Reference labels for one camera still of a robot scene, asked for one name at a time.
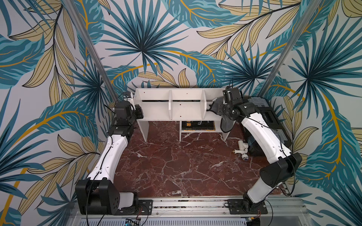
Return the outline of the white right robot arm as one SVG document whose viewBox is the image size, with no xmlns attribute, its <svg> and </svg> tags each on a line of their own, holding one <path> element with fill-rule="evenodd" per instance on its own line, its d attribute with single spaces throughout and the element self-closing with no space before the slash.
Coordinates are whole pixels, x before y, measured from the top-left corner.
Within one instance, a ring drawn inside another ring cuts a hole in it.
<svg viewBox="0 0 362 226">
<path fill-rule="evenodd" d="M 266 197 L 282 183 L 293 177 L 302 157 L 292 153 L 265 122 L 262 112 L 251 102 L 244 102 L 238 88 L 223 91 L 222 113 L 227 119 L 239 121 L 259 144 L 269 165 L 260 170 L 260 178 L 244 195 L 239 208 L 245 214 L 261 215 L 267 211 Z"/>
</svg>

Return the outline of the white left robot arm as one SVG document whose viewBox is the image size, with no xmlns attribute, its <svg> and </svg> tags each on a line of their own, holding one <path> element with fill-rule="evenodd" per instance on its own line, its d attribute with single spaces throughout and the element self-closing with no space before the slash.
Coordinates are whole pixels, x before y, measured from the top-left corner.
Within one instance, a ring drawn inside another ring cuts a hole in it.
<svg viewBox="0 0 362 226">
<path fill-rule="evenodd" d="M 131 140 L 134 124 L 138 119 L 143 119 L 139 104 L 134 105 L 129 101 L 115 104 L 115 115 L 104 151 L 92 172 L 75 186 L 81 214 L 117 215 L 126 211 L 138 212 L 136 192 L 119 192 L 114 185 L 118 163 Z"/>
</svg>

